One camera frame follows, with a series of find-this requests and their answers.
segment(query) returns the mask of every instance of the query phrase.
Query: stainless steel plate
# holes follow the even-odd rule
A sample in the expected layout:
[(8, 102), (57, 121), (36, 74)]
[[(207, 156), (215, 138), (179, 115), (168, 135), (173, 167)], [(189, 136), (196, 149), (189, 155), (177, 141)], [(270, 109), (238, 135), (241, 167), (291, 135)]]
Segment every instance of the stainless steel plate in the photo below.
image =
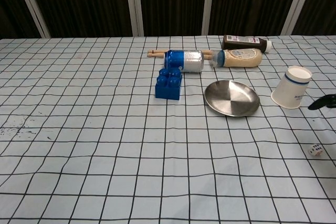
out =
[(213, 82), (205, 89), (204, 97), (212, 109), (230, 116), (251, 115), (260, 104), (257, 93), (237, 81)]

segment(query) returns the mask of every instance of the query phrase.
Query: sauce bottle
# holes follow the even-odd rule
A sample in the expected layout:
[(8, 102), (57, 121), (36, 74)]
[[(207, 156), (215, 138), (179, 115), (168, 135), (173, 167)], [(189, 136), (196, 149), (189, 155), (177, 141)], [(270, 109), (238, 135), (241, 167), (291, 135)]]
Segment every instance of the sauce bottle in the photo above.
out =
[(222, 49), (244, 48), (257, 48), (261, 52), (269, 52), (272, 48), (272, 41), (255, 37), (224, 35)]
[(212, 56), (206, 56), (213, 67), (257, 67), (262, 60), (262, 53), (259, 49), (235, 49), (212, 51)]

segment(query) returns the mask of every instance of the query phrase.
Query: blue lego brick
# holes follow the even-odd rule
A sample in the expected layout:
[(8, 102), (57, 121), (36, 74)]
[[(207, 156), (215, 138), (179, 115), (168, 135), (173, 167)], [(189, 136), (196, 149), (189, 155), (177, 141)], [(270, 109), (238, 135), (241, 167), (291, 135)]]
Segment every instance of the blue lego brick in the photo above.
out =
[(155, 97), (179, 100), (182, 74), (179, 69), (161, 69), (156, 79)]

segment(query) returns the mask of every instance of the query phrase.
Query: white dice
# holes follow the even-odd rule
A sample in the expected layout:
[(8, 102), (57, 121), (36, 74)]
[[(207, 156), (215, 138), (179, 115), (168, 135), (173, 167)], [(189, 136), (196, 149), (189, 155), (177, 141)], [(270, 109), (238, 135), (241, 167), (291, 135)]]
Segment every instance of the white dice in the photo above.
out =
[(313, 156), (319, 156), (323, 152), (322, 146), (319, 144), (313, 144), (309, 148), (309, 153)]

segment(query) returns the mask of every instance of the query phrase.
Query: paper cup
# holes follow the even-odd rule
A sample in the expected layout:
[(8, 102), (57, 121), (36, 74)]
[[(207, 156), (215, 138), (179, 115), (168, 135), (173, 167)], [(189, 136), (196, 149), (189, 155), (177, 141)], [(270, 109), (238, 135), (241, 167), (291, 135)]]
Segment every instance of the paper cup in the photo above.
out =
[(277, 88), (272, 92), (272, 100), (286, 109), (300, 107), (301, 100), (311, 79), (311, 72), (303, 67), (287, 69)]

